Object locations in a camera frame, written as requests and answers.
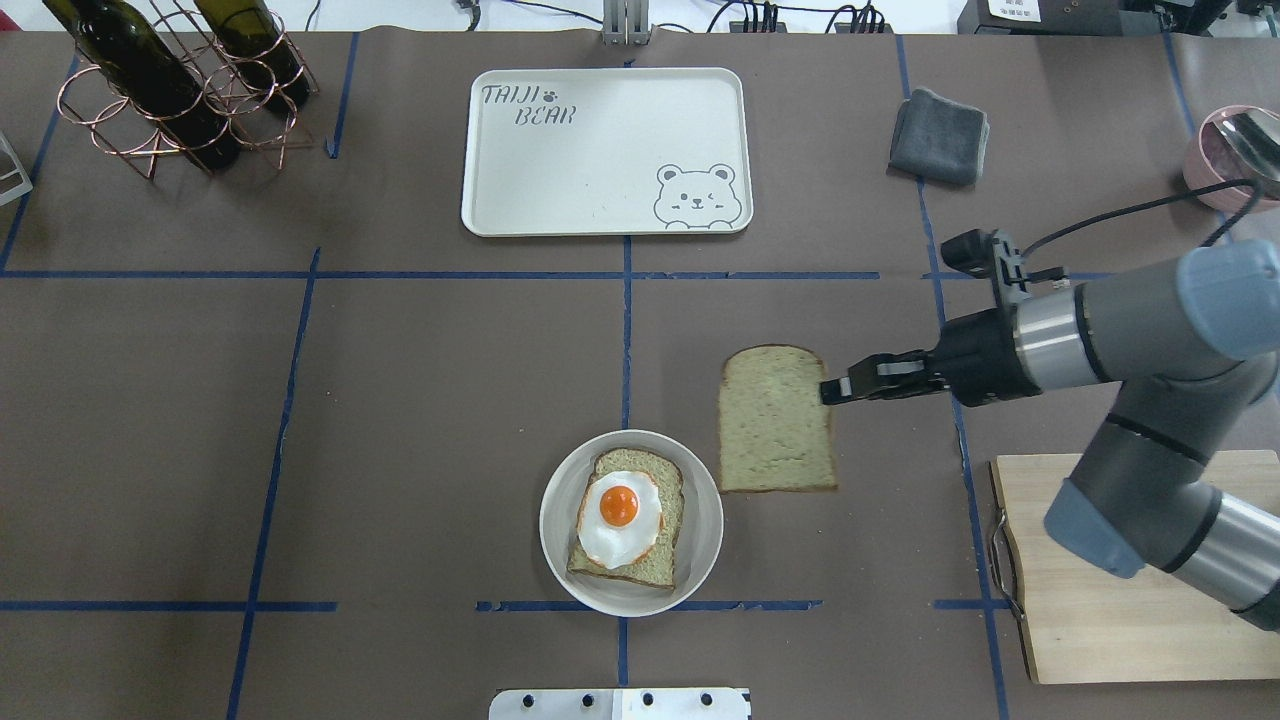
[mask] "egg yolk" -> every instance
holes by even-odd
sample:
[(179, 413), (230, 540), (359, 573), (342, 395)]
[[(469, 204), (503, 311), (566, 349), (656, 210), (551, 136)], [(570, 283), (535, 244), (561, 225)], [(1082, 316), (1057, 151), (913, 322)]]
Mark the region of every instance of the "egg yolk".
[(628, 487), (614, 486), (600, 496), (600, 516), (614, 528), (621, 528), (635, 520), (639, 511), (640, 498)]

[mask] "fried egg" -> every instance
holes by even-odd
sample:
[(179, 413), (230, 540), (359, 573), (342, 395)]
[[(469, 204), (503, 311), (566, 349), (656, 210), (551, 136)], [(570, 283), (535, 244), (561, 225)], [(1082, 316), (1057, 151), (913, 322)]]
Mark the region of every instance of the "fried egg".
[(593, 562), (612, 570), (648, 555), (662, 521), (658, 483), (646, 473), (618, 470), (588, 487), (577, 539)]

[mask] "wooden cutting board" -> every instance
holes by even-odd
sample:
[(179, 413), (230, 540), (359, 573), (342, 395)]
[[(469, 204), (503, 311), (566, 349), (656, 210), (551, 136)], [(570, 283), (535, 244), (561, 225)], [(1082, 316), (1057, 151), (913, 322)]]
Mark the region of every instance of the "wooden cutting board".
[[(1280, 634), (1240, 620), (1155, 568), (1123, 580), (1071, 555), (1044, 532), (1044, 512), (1079, 455), (1005, 455), (991, 465), (1009, 514), (1025, 610), (1023, 647), (1036, 683), (1280, 678)], [(1280, 515), (1272, 451), (1222, 451), (1204, 479)]]

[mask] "egg white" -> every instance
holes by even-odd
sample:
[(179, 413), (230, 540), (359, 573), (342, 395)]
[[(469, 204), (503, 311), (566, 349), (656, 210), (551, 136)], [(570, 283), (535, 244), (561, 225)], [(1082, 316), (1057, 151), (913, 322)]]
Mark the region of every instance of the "egg white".
[[(623, 486), (636, 493), (636, 516), (621, 528), (600, 515), (600, 497), (613, 487)], [(648, 473), (618, 470), (599, 478), (586, 488), (577, 511), (577, 539), (586, 556), (605, 569), (630, 565), (640, 560), (658, 539), (662, 529), (662, 501), (658, 483)]]

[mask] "green glass bottle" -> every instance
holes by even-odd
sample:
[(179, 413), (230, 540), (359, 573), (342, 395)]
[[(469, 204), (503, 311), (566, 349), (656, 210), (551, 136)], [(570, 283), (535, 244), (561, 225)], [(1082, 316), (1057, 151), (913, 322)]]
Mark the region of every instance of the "green glass bottle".
[(76, 8), (72, 5), (70, 0), (44, 0), (44, 1), (45, 1), (45, 8), (47, 8), (49, 12), (52, 13), (55, 18), (58, 18), (58, 22), (63, 23), (63, 27), (67, 28), (67, 32), (76, 35), (76, 23), (79, 22), (79, 13), (76, 12)]
[[(311, 83), (293, 50), (280, 40), (280, 31), (262, 0), (196, 0), (196, 6), (228, 53), (237, 58), (257, 58), (270, 68), (268, 72), (259, 63), (239, 63), (237, 69), (246, 83), (265, 91), (271, 86), (271, 76), (275, 76), (275, 82), (294, 106), (306, 104)], [(266, 108), (280, 115), (289, 111), (288, 102), (279, 96), (268, 100)]]
[[(201, 85), (141, 13), (122, 0), (68, 3), (78, 15), (70, 33), (81, 51), (142, 111), (159, 118), (177, 115), (157, 124), (175, 143), (191, 149), (184, 152), (192, 163), (216, 170), (236, 161), (241, 146), (227, 128), (227, 118), (205, 104)], [(50, 10), (58, 15), (52, 6)]]

